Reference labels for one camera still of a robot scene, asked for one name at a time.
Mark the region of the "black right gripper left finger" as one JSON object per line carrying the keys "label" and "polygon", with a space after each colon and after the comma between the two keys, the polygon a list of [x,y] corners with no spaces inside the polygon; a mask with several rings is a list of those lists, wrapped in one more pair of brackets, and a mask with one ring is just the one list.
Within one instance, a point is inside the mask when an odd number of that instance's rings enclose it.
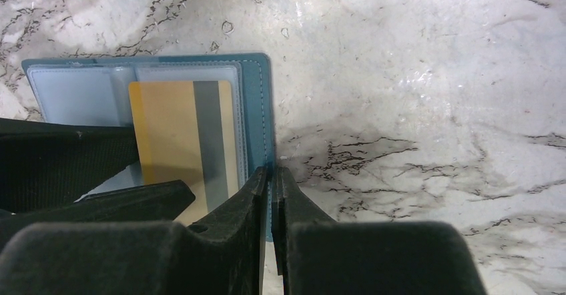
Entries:
{"label": "black right gripper left finger", "polygon": [[1,252],[2,294],[259,294],[268,170],[188,226],[39,222]]}

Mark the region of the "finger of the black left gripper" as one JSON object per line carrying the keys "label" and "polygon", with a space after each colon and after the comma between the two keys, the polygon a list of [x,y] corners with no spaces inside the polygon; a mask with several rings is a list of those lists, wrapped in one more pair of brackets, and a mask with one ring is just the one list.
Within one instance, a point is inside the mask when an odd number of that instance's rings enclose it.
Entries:
{"label": "finger of the black left gripper", "polygon": [[96,187],[139,160],[130,127],[1,120],[1,243],[38,222],[173,220],[195,201],[180,180]]}

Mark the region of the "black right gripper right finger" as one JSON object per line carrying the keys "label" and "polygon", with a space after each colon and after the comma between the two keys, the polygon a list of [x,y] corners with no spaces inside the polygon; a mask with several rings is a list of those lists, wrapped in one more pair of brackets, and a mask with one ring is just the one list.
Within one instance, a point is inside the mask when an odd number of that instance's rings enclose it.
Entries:
{"label": "black right gripper right finger", "polygon": [[276,168],[272,236],[285,294],[484,294],[462,236],[443,222],[337,222]]}

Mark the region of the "blue leather card holder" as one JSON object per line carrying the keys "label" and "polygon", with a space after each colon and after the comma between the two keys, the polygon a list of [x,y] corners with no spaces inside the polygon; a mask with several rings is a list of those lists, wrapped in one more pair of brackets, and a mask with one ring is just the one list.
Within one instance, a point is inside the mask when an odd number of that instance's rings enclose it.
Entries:
{"label": "blue leather card holder", "polygon": [[[48,123],[134,127],[128,86],[135,81],[220,81],[232,86],[240,188],[274,165],[270,61],[263,53],[92,59],[26,59],[23,71]],[[140,160],[96,187],[145,184]]]}

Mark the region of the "gold credit card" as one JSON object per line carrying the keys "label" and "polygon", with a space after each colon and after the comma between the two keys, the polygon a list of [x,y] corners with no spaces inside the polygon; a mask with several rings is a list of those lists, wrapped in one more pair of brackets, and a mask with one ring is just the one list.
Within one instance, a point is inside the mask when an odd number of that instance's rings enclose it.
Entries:
{"label": "gold credit card", "polygon": [[195,195],[176,221],[196,222],[239,190],[229,81],[135,81],[128,91],[144,183],[181,180]]}

